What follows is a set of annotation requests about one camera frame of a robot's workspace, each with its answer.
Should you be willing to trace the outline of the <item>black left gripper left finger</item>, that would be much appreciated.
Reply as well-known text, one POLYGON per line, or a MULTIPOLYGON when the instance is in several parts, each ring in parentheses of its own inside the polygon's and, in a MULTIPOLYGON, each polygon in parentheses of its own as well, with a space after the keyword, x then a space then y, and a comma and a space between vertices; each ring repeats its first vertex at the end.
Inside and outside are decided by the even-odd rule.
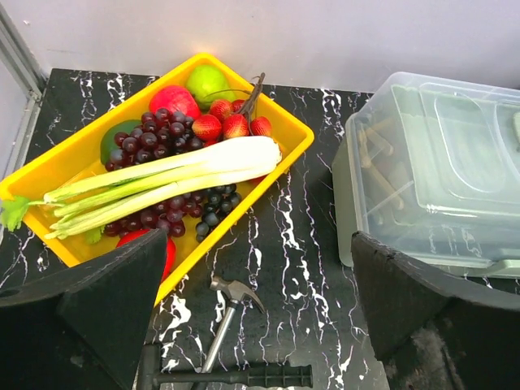
POLYGON ((153 230, 1 292, 3 389, 130 389, 167 258, 153 230))

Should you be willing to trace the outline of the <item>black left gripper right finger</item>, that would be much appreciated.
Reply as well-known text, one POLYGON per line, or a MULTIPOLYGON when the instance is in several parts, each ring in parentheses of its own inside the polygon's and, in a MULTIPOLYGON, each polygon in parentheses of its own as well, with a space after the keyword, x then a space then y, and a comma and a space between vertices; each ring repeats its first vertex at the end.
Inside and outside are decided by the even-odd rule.
POLYGON ((449 274, 364 232, 353 272, 391 389, 517 389, 519 297, 449 274))

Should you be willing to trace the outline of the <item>black handled tool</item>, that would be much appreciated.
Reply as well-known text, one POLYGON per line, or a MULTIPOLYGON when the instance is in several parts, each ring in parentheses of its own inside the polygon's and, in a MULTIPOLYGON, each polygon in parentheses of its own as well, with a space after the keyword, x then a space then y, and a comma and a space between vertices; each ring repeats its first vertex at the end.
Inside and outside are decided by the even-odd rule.
POLYGON ((160 346, 146 344, 141 351, 136 389, 160 389, 163 384, 193 383, 196 389, 206 389, 209 383, 241 384, 247 387, 289 388, 314 386, 312 366, 289 364, 254 366, 244 370, 201 373, 195 371, 161 371, 160 346))

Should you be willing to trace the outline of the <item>steel claw hammer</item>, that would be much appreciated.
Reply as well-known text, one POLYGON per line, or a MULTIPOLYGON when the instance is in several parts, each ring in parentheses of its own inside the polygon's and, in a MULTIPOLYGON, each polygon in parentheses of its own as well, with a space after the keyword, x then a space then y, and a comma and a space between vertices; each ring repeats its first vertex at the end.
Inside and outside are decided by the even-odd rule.
POLYGON ((206 356, 206 360, 201 369, 202 374, 210 373, 215 365, 219 350, 223 340, 227 335, 228 328, 236 313, 236 308, 243 303, 246 297, 249 297, 257 305, 262 313, 265 313, 265 306, 262 304, 258 295, 248 286, 238 280, 227 281, 220 276, 213 276, 210 282, 210 289, 222 292, 228 299, 225 315, 219 325, 215 338, 211 344, 210 350, 206 356))

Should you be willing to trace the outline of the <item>clear green tool box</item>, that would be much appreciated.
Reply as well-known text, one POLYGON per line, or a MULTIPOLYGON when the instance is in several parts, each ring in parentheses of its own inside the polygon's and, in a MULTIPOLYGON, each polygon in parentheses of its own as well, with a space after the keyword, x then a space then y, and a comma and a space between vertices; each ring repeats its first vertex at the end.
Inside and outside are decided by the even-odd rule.
POLYGON ((455 275, 519 276, 519 92, 409 72, 351 115, 332 163, 339 257, 351 237, 455 275))

